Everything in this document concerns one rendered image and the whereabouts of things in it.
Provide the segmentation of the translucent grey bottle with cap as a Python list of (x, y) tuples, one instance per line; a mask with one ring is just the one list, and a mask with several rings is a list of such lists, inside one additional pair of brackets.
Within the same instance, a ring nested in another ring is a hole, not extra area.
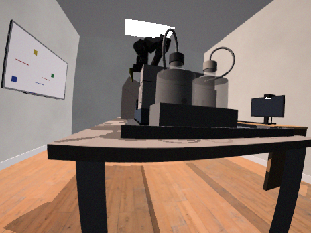
[(217, 62), (205, 61), (203, 71), (205, 76), (196, 78), (195, 105), (228, 108), (229, 80), (216, 76)]

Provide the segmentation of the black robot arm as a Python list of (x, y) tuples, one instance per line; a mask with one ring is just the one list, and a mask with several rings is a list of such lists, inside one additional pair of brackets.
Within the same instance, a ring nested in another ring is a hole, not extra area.
[[(148, 64), (148, 52), (152, 53), (155, 50), (155, 56), (152, 60), (151, 65), (157, 66), (162, 57), (162, 42), (164, 35), (160, 34), (159, 37), (146, 37), (144, 40), (141, 38), (133, 44), (133, 48), (137, 53), (136, 64)], [(167, 37), (166, 40), (166, 52), (169, 49), (171, 39)], [(140, 57), (139, 57), (140, 53)]]

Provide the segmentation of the black curved hose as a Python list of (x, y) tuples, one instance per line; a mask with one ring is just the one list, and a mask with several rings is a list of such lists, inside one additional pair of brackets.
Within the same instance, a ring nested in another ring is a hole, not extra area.
[(167, 38), (169, 32), (172, 32), (174, 35), (176, 52), (178, 52), (178, 40), (177, 40), (176, 32), (172, 28), (168, 28), (164, 34), (163, 44), (162, 44), (162, 59), (163, 59), (164, 70), (166, 69), (166, 38)]

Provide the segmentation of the grey bottle with black cap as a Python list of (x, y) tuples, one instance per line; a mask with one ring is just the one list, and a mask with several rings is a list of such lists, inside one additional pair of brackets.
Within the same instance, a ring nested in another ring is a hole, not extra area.
[(169, 65), (157, 73), (155, 103), (195, 105), (196, 74), (182, 68), (184, 54), (171, 53)]

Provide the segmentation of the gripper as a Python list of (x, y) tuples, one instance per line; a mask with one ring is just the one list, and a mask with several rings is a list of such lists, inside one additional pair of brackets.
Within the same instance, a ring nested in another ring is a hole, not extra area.
[(131, 75), (131, 81), (133, 82), (133, 72), (141, 72), (143, 65), (141, 64), (133, 64), (133, 68), (130, 68), (129, 73)]

